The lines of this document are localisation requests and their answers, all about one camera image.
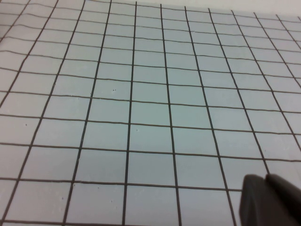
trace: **black object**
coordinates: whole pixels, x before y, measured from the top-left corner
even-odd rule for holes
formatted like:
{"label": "black object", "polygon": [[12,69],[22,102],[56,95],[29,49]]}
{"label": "black object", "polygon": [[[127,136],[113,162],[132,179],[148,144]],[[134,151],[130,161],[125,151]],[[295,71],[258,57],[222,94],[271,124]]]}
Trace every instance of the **black object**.
{"label": "black object", "polygon": [[242,226],[301,226],[301,190],[278,175],[246,175],[239,214]]}

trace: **grid paper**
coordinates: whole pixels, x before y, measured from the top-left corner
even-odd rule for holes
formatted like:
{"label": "grid paper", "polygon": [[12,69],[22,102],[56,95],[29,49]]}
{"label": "grid paper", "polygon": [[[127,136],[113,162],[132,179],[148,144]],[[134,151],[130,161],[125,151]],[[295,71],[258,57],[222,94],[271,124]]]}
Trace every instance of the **grid paper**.
{"label": "grid paper", "polygon": [[0,225],[240,225],[301,188],[301,19],[0,0]]}

